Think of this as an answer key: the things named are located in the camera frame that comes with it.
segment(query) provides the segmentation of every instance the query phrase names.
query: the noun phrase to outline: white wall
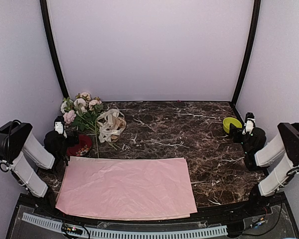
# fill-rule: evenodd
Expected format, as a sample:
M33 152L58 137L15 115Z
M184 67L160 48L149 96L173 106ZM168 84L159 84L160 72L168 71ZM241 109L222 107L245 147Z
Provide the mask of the white wall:
M230 101L252 0L58 0L50 18L69 93L106 101Z
M0 0L0 127L13 119L29 122L43 141L59 113L59 89L39 1ZM21 190L10 173L0 171L0 239Z
M253 53L237 109L253 112L268 140L280 122L299 122L299 0L262 1ZM299 176L286 195L299 227Z

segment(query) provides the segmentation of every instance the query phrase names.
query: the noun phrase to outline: yellow bowl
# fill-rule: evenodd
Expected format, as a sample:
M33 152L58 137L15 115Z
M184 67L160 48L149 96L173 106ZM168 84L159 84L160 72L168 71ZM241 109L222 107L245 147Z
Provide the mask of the yellow bowl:
M224 128L226 133L229 133L230 123L232 123L237 128L242 128L243 127L239 120L237 120L235 118L232 118L232 117L227 117L223 120L223 128Z

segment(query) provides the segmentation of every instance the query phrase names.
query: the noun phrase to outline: green bowl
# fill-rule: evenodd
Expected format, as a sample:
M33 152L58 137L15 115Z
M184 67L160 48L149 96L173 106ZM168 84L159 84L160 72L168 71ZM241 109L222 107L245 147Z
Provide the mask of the green bowl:
M232 118L232 117L227 117L223 120L223 128L224 128L226 133L229 133L229 127L230 127L231 123L234 126L236 126L237 128L242 128L243 127L239 120L237 120L235 118Z

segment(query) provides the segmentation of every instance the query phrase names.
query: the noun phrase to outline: dark brown marble surface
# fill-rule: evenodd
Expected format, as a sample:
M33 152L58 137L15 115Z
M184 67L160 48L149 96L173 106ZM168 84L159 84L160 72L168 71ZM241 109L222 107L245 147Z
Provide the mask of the dark brown marble surface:
M249 172L244 152L225 134L222 121L235 117L225 102L120 102L105 109L120 109L127 127L115 150L95 143L86 157L115 159L159 159L184 157L188 163L197 207L241 202L248 199L262 172ZM40 177L57 194L64 170L57 177Z

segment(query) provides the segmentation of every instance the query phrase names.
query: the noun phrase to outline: folded pink cloth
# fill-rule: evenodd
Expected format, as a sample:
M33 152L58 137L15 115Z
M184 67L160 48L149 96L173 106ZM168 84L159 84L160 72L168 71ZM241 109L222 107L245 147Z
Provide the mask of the folded pink cloth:
M184 158L69 162L56 208L69 215L163 220L197 212Z

